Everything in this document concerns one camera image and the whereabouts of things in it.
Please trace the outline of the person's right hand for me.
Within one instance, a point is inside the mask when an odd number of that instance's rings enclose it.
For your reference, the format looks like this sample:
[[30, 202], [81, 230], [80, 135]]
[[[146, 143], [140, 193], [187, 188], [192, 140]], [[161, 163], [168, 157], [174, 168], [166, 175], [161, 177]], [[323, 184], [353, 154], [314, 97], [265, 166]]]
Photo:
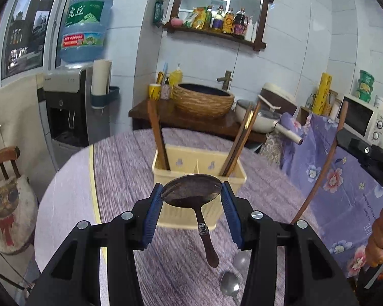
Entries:
[[370, 267], [378, 267], [383, 264], [383, 208], [372, 225], [372, 234], [369, 236], [365, 255]]

